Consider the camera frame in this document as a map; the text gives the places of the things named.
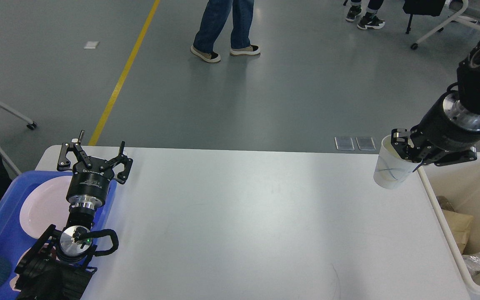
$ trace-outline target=white sneaker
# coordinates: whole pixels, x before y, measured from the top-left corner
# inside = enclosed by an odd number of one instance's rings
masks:
[[[193,53],[195,56],[200,57],[200,59],[203,59],[208,63],[217,63],[217,62],[219,63],[221,61],[221,56],[219,54],[215,52],[212,52],[212,53],[201,52],[198,49],[196,49],[194,45],[190,47],[190,52]]]
[[[231,48],[231,55],[232,56],[238,56],[238,55],[259,55],[260,54],[260,48],[259,46],[255,45],[249,45],[245,48],[242,49],[232,49]]]

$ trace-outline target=gray floor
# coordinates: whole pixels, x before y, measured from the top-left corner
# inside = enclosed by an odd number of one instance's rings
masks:
[[[335,136],[379,144],[412,127],[480,34],[452,23],[412,51],[447,11],[416,16],[406,35],[403,0],[385,0],[387,25],[366,31],[344,21],[342,2],[257,1],[250,37],[262,54],[227,55],[229,21],[222,61],[208,64],[189,52],[206,1],[162,0],[97,144],[330,153]],[[22,171],[81,129],[89,140],[152,5],[0,1],[0,100],[38,123],[2,118],[0,142]]]

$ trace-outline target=sneaker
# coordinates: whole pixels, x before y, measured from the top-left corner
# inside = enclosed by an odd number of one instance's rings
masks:
[[[352,5],[347,12],[347,17],[345,17],[345,20],[348,22],[353,22],[361,12],[362,8],[360,8],[360,5]]]
[[[238,55],[259,55],[260,54],[260,48],[259,46],[255,45],[249,45],[245,48],[242,49],[232,49],[231,48],[231,55],[232,56],[238,56]]]
[[[214,51],[212,53],[201,52],[198,49],[196,49],[194,45],[190,47],[190,52],[193,53],[195,56],[200,57],[200,59],[203,59],[208,63],[217,63],[221,61],[221,56],[215,53]]]
[[[357,24],[357,27],[362,30],[368,28],[381,29],[385,26],[385,21],[377,17],[377,15],[369,15],[368,17],[364,15],[360,22]]]

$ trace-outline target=white paper cup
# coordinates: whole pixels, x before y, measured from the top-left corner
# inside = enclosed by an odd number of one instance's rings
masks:
[[[408,162],[401,159],[390,143],[390,137],[390,135],[387,135],[382,139],[381,150],[379,150],[377,165],[373,173],[373,180],[375,180],[379,186],[393,190],[405,181],[419,163]]]

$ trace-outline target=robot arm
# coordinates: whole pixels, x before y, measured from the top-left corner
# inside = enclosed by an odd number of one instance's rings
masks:
[[[86,155],[80,136],[61,147],[58,171],[71,170],[72,181],[66,200],[69,216],[62,231],[49,226],[15,268],[19,274],[16,288],[21,290],[18,300],[79,300],[97,271],[88,266],[93,256],[109,255],[118,249],[118,235],[114,230],[92,231],[95,212],[105,204],[111,180],[124,184],[128,179],[132,159],[123,154],[125,142],[118,156],[107,161]],[[77,163],[70,167],[66,155],[73,152]],[[116,175],[117,165],[124,169]],[[112,247],[96,251],[95,239],[110,237]]]
[[[399,156],[420,165],[452,165],[477,159],[480,141],[480,41],[459,63],[450,85],[421,122],[393,129],[391,144]]]

